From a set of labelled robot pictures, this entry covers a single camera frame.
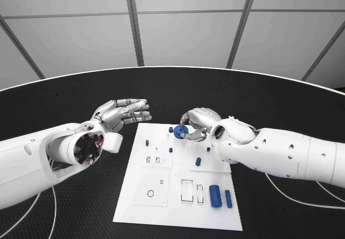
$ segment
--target white board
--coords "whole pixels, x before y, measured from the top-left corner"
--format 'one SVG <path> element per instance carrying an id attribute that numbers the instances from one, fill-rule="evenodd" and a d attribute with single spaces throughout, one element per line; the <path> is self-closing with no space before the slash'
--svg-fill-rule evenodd
<path id="1" fill-rule="evenodd" d="M 201 162 L 201 166 L 208 168 L 207 170 L 202 171 L 201 166 L 198 171 L 191 170 L 189 153 L 194 152 L 192 148 L 198 142 L 189 143 L 185 139 L 175 138 L 174 133 L 169 133 L 171 126 L 176 125 L 139 124 L 113 221 L 241 231 L 231 170 L 213 172 L 211 168 L 217 167 L 205 164 L 205 161 Z M 156 157 L 171 159 L 172 164 L 168 163 L 165 167 L 146 165 L 148 154 L 153 155 L 155 160 Z M 217 154 L 213 158 L 217 164 L 221 158 Z M 211 185 L 220 186 L 223 201 L 220 208 L 211 206 L 208 189 Z M 233 208 L 227 207 L 226 190 L 230 190 Z"/>

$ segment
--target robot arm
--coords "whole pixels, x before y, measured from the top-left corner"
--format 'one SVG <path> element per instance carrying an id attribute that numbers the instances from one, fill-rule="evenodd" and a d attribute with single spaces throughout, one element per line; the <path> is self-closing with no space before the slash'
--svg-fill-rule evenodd
<path id="1" fill-rule="evenodd" d="M 86 170 L 103 150 L 117 153 L 123 125 L 150 120 L 146 100 L 107 102 L 91 120 L 70 123 L 0 142 L 0 209 L 18 204 Z M 70 167 L 51 169 L 48 159 Z"/>
<path id="2" fill-rule="evenodd" d="M 204 114 L 192 123 L 205 124 L 204 118 L 210 120 L 210 116 Z M 226 162 L 240 162 L 252 169 L 279 177 L 319 181 L 345 188 L 344 143 L 286 130 L 256 130 L 233 117 L 215 120 L 208 133 Z"/>

